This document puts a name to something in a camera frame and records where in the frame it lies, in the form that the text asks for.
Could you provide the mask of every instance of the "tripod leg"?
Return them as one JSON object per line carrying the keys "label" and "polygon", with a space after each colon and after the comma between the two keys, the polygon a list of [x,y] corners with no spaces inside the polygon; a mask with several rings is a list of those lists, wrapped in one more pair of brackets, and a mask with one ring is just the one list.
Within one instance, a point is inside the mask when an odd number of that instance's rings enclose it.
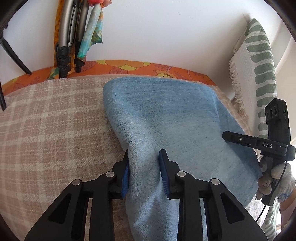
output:
{"label": "tripod leg", "polygon": [[24,65],[24,63],[19,59],[19,57],[15,54],[9,43],[2,37],[0,39],[0,43],[6,53],[13,59],[13,61],[26,73],[32,74],[32,72]]}
{"label": "tripod leg", "polygon": [[5,103],[4,95],[2,92],[1,82],[0,82],[0,105],[2,110],[4,111],[6,109],[6,103]]}

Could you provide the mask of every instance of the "orange floral fabric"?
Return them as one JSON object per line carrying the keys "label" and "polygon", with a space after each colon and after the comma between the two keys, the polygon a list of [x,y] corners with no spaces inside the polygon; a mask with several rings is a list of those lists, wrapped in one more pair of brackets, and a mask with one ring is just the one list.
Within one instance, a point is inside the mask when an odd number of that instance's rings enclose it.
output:
{"label": "orange floral fabric", "polygon": [[[34,71],[32,75],[25,74],[2,85],[3,94],[7,95],[28,85],[44,82],[49,79],[52,67]],[[68,78],[101,74],[134,74],[167,77],[188,81],[198,81],[206,85],[215,83],[204,74],[177,67],[137,62],[128,60],[97,60],[87,61],[82,67],[81,73],[72,73]]]}

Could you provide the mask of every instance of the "light blue cloth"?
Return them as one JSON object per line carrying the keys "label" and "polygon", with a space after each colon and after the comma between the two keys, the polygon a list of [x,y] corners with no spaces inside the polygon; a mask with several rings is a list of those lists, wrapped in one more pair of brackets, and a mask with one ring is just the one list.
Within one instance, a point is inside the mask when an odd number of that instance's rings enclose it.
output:
{"label": "light blue cloth", "polygon": [[103,95],[111,126],[128,149],[126,213],[135,241],[177,239],[179,200],[168,200],[163,191],[160,149],[181,170],[205,181],[218,178],[244,206],[249,204],[262,173],[251,148],[222,139],[225,130],[243,130],[211,88],[128,77],[108,82]]}

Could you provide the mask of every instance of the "silver screw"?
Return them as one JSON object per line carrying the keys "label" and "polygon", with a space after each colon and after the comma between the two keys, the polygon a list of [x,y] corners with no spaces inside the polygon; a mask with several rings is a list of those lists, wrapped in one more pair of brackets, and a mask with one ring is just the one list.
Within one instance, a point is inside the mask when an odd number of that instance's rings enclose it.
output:
{"label": "silver screw", "polygon": [[220,181],[218,179],[214,178],[214,179],[212,179],[212,184],[219,185]]}
{"label": "silver screw", "polygon": [[107,177],[114,177],[115,173],[114,172],[107,172],[106,176]]}
{"label": "silver screw", "polygon": [[179,177],[185,177],[185,176],[186,176],[186,173],[183,172],[183,171],[179,171],[179,172],[177,173],[177,175],[178,175]]}
{"label": "silver screw", "polygon": [[72,184],[74,186],[78,186],[80,183],[81,183],[81,181],[79,179],[75,179],[75,180],[72,181]]}

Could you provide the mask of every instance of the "hand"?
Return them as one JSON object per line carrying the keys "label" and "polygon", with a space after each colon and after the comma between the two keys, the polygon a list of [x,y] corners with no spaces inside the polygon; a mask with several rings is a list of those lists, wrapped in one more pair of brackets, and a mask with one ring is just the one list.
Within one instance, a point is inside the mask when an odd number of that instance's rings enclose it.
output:
{"label": "hand", "polygon": [[[272,178],[278,180],[280,179],[283,170],[285,168],[286,163],[279,164],[275,166],[271,173],[267,171],[267,162],[265,157],[263,156],[259,162],[260,169],[263,173],[262,177],[258,180],[258,191],[256,193],[257,200],[260,200],[264,195],[269,195],[271,193],[271,183]],[[281,179],[280,184],[275,190],[275,194],[278,197],[278,202],[281,203],[285,201],[291,194],[295,188],[296,180],[292,175],[291,165],[288,163],[285,173]]]}

